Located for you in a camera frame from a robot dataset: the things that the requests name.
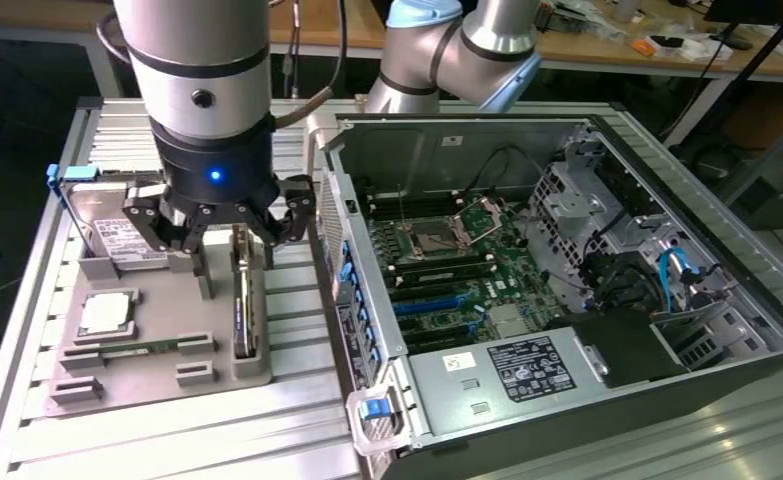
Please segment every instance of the power supply label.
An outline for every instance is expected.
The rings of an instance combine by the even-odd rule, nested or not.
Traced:
[[[550,337],[488,349],[507,396],[524,402],[577,387]]]

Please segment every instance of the circuit board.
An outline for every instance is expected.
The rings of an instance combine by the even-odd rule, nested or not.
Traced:
[[[563,312],[511,215],[472,196],[452,216],[368,220],[410,354],[538,332]],[[412,286],[407,274],[434,281]]]

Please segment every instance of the white label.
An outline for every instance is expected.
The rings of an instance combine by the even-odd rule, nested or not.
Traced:
[[[126,218],[95,220],[100,241],[115,263],[162,260],[166,253],[151,250],[146,239]]]
[[[104,358],[122,358],[122,357],[140,357],[151,353],[147,348],[138,348],[135,350],[122,350],[117,352],[104,353]]]
[[[476,367],[471,352],[458,353],[456,355],[444,355],[442,360],[444,360],[444,368],[448,372]]]
[[[452,137],[442,137],[443,147],[458,147],[459,145],[462,145],[462,135],[456,135]]]
[[[454,273],[436,273],[435,275],[424,275],[418,279],[419,282],[431,282],[432,280],[447,280],[448,278],[454,278]]]

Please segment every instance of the hard drive label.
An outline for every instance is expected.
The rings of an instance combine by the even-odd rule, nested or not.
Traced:
[[[151,250],[128,219],[95,220],[95,228],[97,228],[107,255],[116,264],[166,258],[164,252]]]
[[[577,387],[550,337],[488,349],[507,396],[524,402]]]

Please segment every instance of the blue cable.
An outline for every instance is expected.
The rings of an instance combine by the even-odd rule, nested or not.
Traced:
[[[675,255],[675,261],[679,263],[682,270],[693,270],[687,263],[687,254],[682,247],[667,248],[661,254],[658,260],[658,278],[661,280],[661,288],[663,289],[663,296],[667,298],[667,312],[673,311],[673,298],[670,297],[670,280],[667,278],[670,256]]]

